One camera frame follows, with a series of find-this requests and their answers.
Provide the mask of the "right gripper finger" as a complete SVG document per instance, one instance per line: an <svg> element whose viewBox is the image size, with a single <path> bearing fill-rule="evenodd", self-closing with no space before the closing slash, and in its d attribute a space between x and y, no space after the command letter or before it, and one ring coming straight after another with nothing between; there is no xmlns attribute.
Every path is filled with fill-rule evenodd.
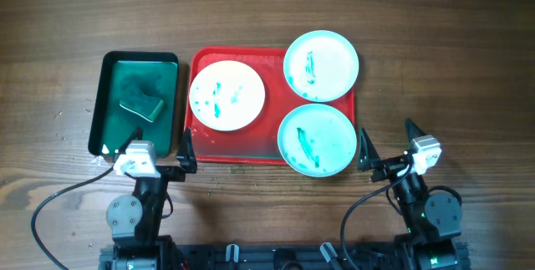
<svg viewBox="0 0 535 270"><path fill-rule="evenodd" d="M405 129L409 141L408 151L418 153L421 151L421 141L427 140L427 134L411 118L405 120Z"/></svg>
<svg viewBox="0 0 535 270"><path fill-rule="evenodd" d="M364 128L359 130L359 159L357 169L359 171L370 171L378 167L380 156L377 153Z"/></svg>

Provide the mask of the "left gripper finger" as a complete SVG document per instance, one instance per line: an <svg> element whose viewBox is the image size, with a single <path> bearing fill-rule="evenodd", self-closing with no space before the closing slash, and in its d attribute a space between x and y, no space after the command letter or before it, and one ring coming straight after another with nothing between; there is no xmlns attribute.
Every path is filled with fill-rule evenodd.
<svg viewBox="0 0 535 270"><path fill-rule="evenodd" d="M193 148L191 129L187 127L181 137L181 144L179 150L176 152L176 160L179 167L189 174L196 174L197 161Z"/></svg>
<svg viewBox="0 0 535 270"><path fill-rule="evenodd" d="M125 140L125 142L118 149L115 150L113 162L116 162L119 159L120 155L126 153L126 148L133 140L142 140L142 137L143 130L139 126L136 126L130 136Z"/></svg>

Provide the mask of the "green cleaning sponge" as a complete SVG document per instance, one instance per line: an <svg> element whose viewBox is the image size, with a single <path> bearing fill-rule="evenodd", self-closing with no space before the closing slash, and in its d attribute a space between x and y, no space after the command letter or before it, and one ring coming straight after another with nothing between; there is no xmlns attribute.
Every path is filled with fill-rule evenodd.
<svg viewBox="0 0 535 270"><path fill-rule="evenodd" d="M165 106L163 99L129 88L120 96L120 107L148 122L154 122Z"/></svg>

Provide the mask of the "light blue plate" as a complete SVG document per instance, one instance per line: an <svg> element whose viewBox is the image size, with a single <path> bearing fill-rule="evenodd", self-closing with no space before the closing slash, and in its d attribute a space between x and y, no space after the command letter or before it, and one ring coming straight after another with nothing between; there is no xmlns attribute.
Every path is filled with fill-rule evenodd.
<svg viewBox="0 0 535 270"><path fill-rule="evenodd" d="M304 104L290 111L277 134L282 158L310 177L333 176L344 170L357 150L354 125L341 111L326 104Z"/></svg>
<svg viewBox="0 0 535 270"><path fill-rule="evenodd" d="M313 102L334 101L353 88L359 75L359 55L341 34L314 30L290 44L283 75L298 96Z"/></svg>

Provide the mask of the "white plate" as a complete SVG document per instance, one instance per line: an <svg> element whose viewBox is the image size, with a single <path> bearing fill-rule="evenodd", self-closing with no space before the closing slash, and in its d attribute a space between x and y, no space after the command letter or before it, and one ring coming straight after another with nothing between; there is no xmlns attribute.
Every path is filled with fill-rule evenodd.
<svg viewBox="0 0 535 270"><path fill-rule="evenodd" d="M206 66L189 89L194 116L204 126L219 131L240 130L251 124L262 111L265 99L260 75L252 67L232 60Z"/></svg>

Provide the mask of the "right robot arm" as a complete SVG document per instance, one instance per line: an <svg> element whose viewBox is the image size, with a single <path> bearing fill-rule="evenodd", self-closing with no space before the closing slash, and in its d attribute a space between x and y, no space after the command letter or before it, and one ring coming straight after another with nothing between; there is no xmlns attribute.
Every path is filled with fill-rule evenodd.
<svg viewBox="0 0 535 270"><path fill-rule="evenodd" d="M460 269L453 238L461 235L461 195L446 186L428 187L423 175L435 166L440 142L412 120L405 121L409 141L402 155L379 157L365 129L359 131L360 171L373 182L387 181L387 200L402 216L407 233L392 242L360 243L351 251L360 269Z"/></svg>

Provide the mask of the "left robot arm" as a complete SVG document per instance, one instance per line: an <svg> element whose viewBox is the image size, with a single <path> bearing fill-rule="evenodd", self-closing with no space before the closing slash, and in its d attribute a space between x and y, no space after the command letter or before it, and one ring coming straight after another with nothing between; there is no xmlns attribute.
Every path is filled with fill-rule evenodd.
<svg viewBox="0 0 535 270"><path fill-rule="evenodd" d="M171 201L168 184L183 182L187 174L197 171L191 130L182 134L174 166L159 166L154 144L142 137L143 130L135 128L115 151L113 170L132 178L135 188L131 194L115 198L107 209L114 244L100 251L99 268L187 269L187 260L172 237L161 236L159 231L166 217L164 205Z"/></svg>

